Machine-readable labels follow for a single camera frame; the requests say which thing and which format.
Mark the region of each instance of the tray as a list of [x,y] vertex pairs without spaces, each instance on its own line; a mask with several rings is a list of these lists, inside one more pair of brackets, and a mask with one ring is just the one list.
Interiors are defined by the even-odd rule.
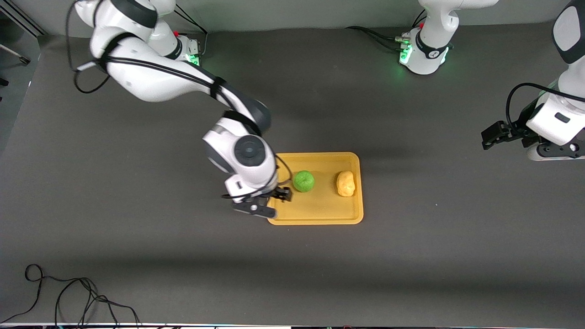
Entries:
[[[276,218],[268,221],[274,225],[339,225],[357,224],[364,217],[360,160],[352,152],[279,153],[293,174],[310,171],[315,177],[315,187],[309,192],[297,191],[292,183],[285,186],[293,190],[292,201],[282,202],[271,198],[268,206],[277,211]],[[288,178],[288,171],[277,161],[278,179]],[[337,193],[337,175],[350,170],[356,183],[351,197]]]

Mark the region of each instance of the dark gray surface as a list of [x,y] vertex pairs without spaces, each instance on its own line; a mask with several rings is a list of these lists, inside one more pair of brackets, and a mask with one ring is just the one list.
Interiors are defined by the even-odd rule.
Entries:
[[[204,67],[272,110],[274,150],[359,155],[364,220],[327,227],[219,198],[200,139],[221,104],[149,104],[112,82],[82,95],[63,38],[45,42],[0,164],[3,317],[32,301],[22,271],[37,262],[147,322],[585,327],[585,163],[480,145],[514,85],[565,69],[550,24],[463,27],[429,77],[354,30],[211,35]],[[51,321],[60,287],[19,320]],[[69,320],[83,298],[66,296]]]

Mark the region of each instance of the cable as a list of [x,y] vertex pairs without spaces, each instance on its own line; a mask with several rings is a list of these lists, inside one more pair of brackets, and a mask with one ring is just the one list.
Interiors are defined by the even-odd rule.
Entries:
[[203,28],[201,25],[197,24],[197,22],[196,22],[196,21],[195,21],[193,18],[191,18],[191,17],[189,16],[189,14],[187,14],[187,12],[186,12],[186,11],[184,11],[184,10],[183,10],[183,8],[181,8],[181,6],[179,6],[179,4],[177,4],[177,8],[178,8],[180,11],[182,11],[182,12],[185,14],[185,16],[189,17],[189,19],[187,19],[185,16],[181,15],[181,14],[180,14],[179,12],[177,12],[177,11],[175,11],[175,13],[177,13],[177,14],[178,14],[179,16],[181,16],[183,19],[187,20],[188,22],[191,22],[193,25],[195,25],[196,27],[198,27],[199,29],[201,29],[201,31],[202,31],[203,33],[205,33],[205,34],[207,34],[207,33],[208,33],[208,32],[207,32],[207,30],[205,30],[205,29],[204,29],[204,28]]
[[378,33],[378,32],[376,32],[376,31],[374,31],[374,30],[372,30],[372,29],[364,28],[363,26],[355,26],[355,25],[353,25],[353,26],[348,26],[348,27],[346,27],[346,29],[351,29],[351,30],[360,30],[360,31],[363,31],[363,32],[366,32],[366,33],[369,33],[369,34],[375,35],[375,36],[377,36],[377,37],[379,37],[379,38],[381,38],[381,39],[385,39],[385,40],[394,40],[394,38],[393,38],[393,37],[385,36],[385,35],[383,35],[383,34],[381,34],[381,33]]
[[81,74],[82,71],[75,71],[75,73],[73,74],[73,84],[75,85],[75,88],[84,93],[84,94],[91,94],[92,92],[96,92],[98,91],[98,89],[100,89],[101,87],[104,86],[104,84],[106,84],[106,82],[108,82],[110,76],[107,76],[102,83],[100,83],[97,87],[91,89],[91,90],[83,90],[81,89],[81,87],[79,86],[79,75]]
[[386,48],[388,50],[392,50],[394,52],[401,52],[402,51],[402,49],[400,49],[398,47],[391,47],[391,46],[385,44],[384,42],[382,42],[382,40],[380,40],[380,39],[383,39],[383,40],[386,40],[386,41],[394,40],[393,37],[388,37],[388,36],[382,35],[382,34],[376,32],[374,30],[371,30],[371,29],[368,29],[368,28],[364,28],[362,26],[348,26],[348,27],[346,27],[346,29],[352,29],[352,30],[362,31],[366,35],[368,35],[370,38],[372,38],[375,42],[377,42],[380,46],[382,46],[382,47],[384,47],[384,48]]
[[67,11],[67,16],[65,18],[65,46],[67,48],[67,61],[69,63],[69,69],[71,71],[75,71],[73,67],[73,60],[71,59],[71,42],[69,40],[69,21],[71,19],[71,13],[73,12],[73,8],[75,8],[75,4],[77,0],[73,1],[69,6],[69,10]]
[[73,9],[75,8],[75,4],[77,3],[77,1],[79,0],[75,0],[71,3],[71,5],[69,6],[69,10],[67,11],[67,17],[65,18],[65,46],[67,49],[67,63],[69,64],[69,69],[74,73],[73,75],[73,85],[75,86],[75,88],[84,93],[84,94],[91,94],[92,92],[96,92],[98,91],[101,87],[103,87],[106,82],[108,82],[109,80],[109,75],[105,77],[105,79],[95,88],[91,89],[91,90],[83,90],[81,89],[81,87],[79,86],[78,83],[78,79],[79,79],[79,75],[82,71],[79,71],[77,68],[75,68],[73,66],[73,60],[71,58],[71,40],[70,40],[70,36],[69,36],[69,23],[71,20],[71,13],[73,12]]
[[[39,278],[38,279],[31,279],[29,276],[29,271],[31,270],[31,268],[36,268],[37,270],[39,270]],[[113,312],[113,308],[112,306],[115,307],[120,307],[123,309],[129,309],[132,312],[132,315],[134,316],[134,320],[136,322],[136,328],[138,329],[139,327],[139,323],[140,323],[140,319],[138,318],[138,315],[136,314],[136,311],[130,307],[130,306],[126,306],[126,305],[122,305],[119,303],[115,303],[114,301],[109,300],[105,295],[103,294],[98,294],[98,289],[95,285],[95,283],[88,277],[74,277],[71,279],[58,279],[54,276],[50,276],[50,275],[45,275],[43,273],[43,269],[38,265],[38,264],[30,264],[29,266],[26,267],[25,269],[25,279],[28,282],[39,282],[38,288],[37,288],[37,293],[36,293],[36,298],[35,298],[35,302],[32,304],[31,307],[29,307],[28,310],[22,312],[22,313],[18,313],[18,314],[14,314],[13,316],[7,318],[6,320],[0,322],[0,324],[5,323],[10,321],[11,319],[17,317],[17,316],[21,316],[24,315],[28,312],[30,312],[39,302],[39,297],[40,297],[40,292],[41,292],[41,288],[43,286],[43,282],[45,279],[51,279],[57,282],[68,282],[68,284],[61,290],[61,292],[59,293],[59,296],[57,297],[57,301],[55,302],[55,313],[54,313],[54,324],[55,324],[55,328],[59,327],[59,325],[57,324],[57,314],[60,311],[60,302],[61,302],[61,297],[63,296],[63,293],[65,293],[65,291],[71,287],[73,284],[75,284],[76,282],[79,282],[82,287],[87,290],[88,292],[88,299],[85,302],[85,307],[84,307],[84,311],[83,314],[81,315],[81,318],[77,324],[77,327],[83,327],[85,325],[85,317],[87,315],[87,312],[89,311],[89,309],[91,308],[91,306],[93,305],[93,303],[95,301],[99,302],[99,303],[104,303],[106,305],[108,305],[109,311],[110,311],[110,315],[112,316],[112,319],[114,320],[114,322],[116,322],[116,325],[119,324],[118,319],[116,318],[116,315]]]
[[422,22],[422,20],[423,20],[423,19],[425,19],[425,18],[426,18],[426,16],[424,16],[423,18],[421,18],[421,19],[419,19],[418,21],[416,21],[416,22],[414,23],[414,26],[413,26],[413,28],[414,28],[414,27],[416,27],[416,25],[418,25],[420,22]]
[[200,56],[205,55],[205,52],[207,51],[207,37],[209,37],[209,33],[205,34],[205,41],[203,42],[203,52],[201,52]]
[[412,23],[412,27],[415,27],[417,25],[418,22],[420,22],[418,19],[421,18],[422,14],[424,14],[426,11],[426,9],[423,9],[417,16],[417,18],[414,19],[414,23]]
[[282,162],[283,165],[288,170],[288,179],[285,180],[285,181],[282,181],[282,182],[278,182],[277,184],[278,185],[284,185],[284,184],[290,183],[290,181],[293,179],[293,177],[292,177],[293,176],[293,174],[292,174],[293,171],[290,169],[290,167],[288,167],[287,163],[281,157],[278,156],[278,154],[275,153],[274,156],[276,157],[276,159],[280,160],[280,162]]
[[549,92],[551,94],[562,96],[562,97],[568,98],[570,100],[585,102],[585,98],[583,98],[583,97],[578,97],[578,96],[566,94],[565,92],[554,90],[554,89],[545,87],[543,85],[535,84],[535,83],[521,83],[521,84],[516,85],[516,87],[512,88],[512,90],[510,91],[510,94],[508,94],[508,99],[506,100],[506,120],[508,121],[508,125],[510,126],[512,131],[514,131],[517,135],[520,135],[520,136],[522,136],[523,133],[520,133],[520,131],[512,124],[512,119],[510,119],[510,103],[512,101],[512,96],[514,96],[514,93],[516,92],[516,90],[518,90],[524,86],[544,90],[544,91]]

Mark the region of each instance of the potato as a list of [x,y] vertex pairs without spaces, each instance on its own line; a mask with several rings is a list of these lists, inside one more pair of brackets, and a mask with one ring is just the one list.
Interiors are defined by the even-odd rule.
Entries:
[[342,197],[350,197],[356,190],[352,172],[340,172],[337,176],[337,193]]

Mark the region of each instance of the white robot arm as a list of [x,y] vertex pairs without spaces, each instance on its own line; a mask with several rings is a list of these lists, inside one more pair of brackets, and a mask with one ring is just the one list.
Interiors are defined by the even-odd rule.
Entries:
[[162,102],[201,91],[229,107],[203,137],[207,157],[231,175],[225,181],[229,195],[224,197],[233,200],[235,210],[273,218],[276,211],[266,206],[268,199],[290,201],[292,194],[277,186],[275,155],[262,139],[270,127],[270,113],[262,103],[187,61],[192,40],[175,37],[159,19],[159,10],[173,9],[174,0],[76,3],[82,20],[94,27],[90,41],[94,63],[131,94]]
[[417,74],[434,73],[445,61],[448,45],[459,27],[455,10],[495,5],[499,0],[418,0],[426,10],[424,26],[402,34],[408,45],[400,63]]
[[[557,17],[553,41],[569,68],[550,87],[532,83],[516,86],[508,96],[507,122],[498,121],[483,131],[483,148],[522,139],[531,160],[584,159],[585,143],[579,135],[585,127],[585,0],[573,0]],[[517,121],[510,120],[514,92],[530,86],[541,94],[526,106]]]

